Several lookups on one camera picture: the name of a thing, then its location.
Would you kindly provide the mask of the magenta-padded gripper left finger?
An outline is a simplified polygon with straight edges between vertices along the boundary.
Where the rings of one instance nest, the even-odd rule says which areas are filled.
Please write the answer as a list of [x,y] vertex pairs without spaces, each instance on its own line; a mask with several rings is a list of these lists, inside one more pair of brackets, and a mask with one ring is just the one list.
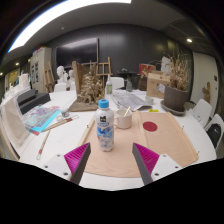
[[65,155],[57,154],[46,162],[42,168],[54,175],[78,185],[83,176],[86,163],[91,154],[91,145],[86,143]]

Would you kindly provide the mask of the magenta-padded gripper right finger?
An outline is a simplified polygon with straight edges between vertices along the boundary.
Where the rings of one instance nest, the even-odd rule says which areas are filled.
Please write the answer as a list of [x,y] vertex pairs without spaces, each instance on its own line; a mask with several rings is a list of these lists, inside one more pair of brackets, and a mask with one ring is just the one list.
[[137,143],[133,144],[132,153],[145,185],[182,169],[169,155],[159,155]]

